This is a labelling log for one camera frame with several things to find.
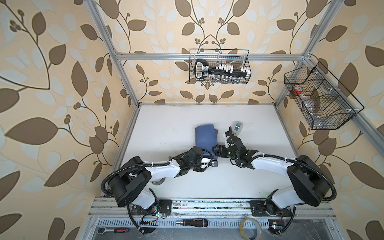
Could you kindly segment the light blue wrapping paper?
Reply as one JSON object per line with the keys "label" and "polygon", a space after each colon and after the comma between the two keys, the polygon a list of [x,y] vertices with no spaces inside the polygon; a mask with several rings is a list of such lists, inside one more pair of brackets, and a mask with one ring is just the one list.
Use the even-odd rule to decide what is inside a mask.
{"label": "light blue wrapping paper", "polygon": [[195,128],[195,146],[200,149],[208,150],[213,155],[214,160],[218,158],[213,151],[213,148],[217,145],[218,131],[213,124],[201,125]]}

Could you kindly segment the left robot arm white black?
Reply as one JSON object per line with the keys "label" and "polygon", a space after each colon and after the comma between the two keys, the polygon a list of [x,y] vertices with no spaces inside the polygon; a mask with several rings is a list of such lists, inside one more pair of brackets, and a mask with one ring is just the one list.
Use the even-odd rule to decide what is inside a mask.
{"label": "left robot arm white black", "polygon": [[159,200],[148,183],[160,185],[166,178],[177,178],[189,171],[202,173],[212,166],[213,154],[205,149],[193,147],[189,151],[166,162],[144,162],[133,157],[118,170],[109,174],[101,183],[102,192],[115,199],[118,207],[136,205],[144,210],[154,210]]}

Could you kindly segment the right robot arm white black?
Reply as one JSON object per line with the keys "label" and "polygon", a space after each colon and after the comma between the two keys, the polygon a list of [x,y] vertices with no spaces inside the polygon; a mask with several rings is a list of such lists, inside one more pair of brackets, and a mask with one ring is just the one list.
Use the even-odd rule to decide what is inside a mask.
{"label": "right robot arm white black", "polygon": [[239,137],[229,134],[226,134],[226,141],[226,145],[213,147],[216,156],[229,158],[242,169],[268,171],[290,180],[290,186],[273,190],[265,199],[263,210],[270,215],[290,206],[307,204],[317,207],[323,201],[336,199],[333,181],[308,156],[290,159],[259,154],[256,150],[248,150]]}

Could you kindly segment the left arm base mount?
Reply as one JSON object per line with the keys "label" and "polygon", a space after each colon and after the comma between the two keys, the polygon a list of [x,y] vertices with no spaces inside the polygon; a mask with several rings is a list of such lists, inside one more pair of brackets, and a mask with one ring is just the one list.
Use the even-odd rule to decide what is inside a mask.
{"label": "left arm base mount", "polygon": [[133,215],[137,215],[137,216],[152,215],[152,216],[165,217],[171,214],[172,203],[173,201],[170,199],[160,199],[158,202],[155,202],[148,209],[143,209],[138,205],[133,205],[131,207],[131,211]]}

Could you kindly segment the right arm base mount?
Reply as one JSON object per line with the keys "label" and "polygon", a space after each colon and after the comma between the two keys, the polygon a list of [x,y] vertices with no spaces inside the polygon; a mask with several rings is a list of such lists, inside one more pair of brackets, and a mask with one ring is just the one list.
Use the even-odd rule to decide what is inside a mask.
{"label": "right arm base mount", "polygon": [[291,209],[280,209],[273,202],[266,202],[265,200],[252,200],[250,201],[250,209],[253,217],[291,217]]}

